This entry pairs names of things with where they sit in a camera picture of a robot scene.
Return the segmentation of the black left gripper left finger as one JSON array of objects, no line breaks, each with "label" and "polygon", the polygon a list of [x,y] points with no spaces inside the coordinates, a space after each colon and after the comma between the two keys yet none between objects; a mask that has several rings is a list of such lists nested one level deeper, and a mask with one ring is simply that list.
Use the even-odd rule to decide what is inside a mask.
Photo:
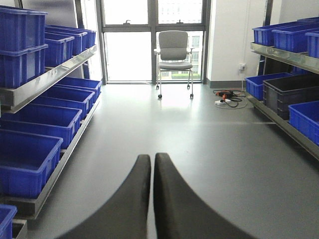
[{"label": "black left gripper left finger", "polygon": [[140,154],[126,179],[94,214],[60,239],[146,239],[151,160]]}]

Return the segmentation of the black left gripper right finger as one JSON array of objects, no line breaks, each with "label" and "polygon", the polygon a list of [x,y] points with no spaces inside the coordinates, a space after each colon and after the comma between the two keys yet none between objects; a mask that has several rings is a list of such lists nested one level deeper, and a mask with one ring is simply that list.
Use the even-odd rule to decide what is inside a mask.
[{"label": "black left gripper right finger", "polygon": [[159,239],[251,239],[209,207],[186,183],[167,153],[157,153],[153,202]]}]

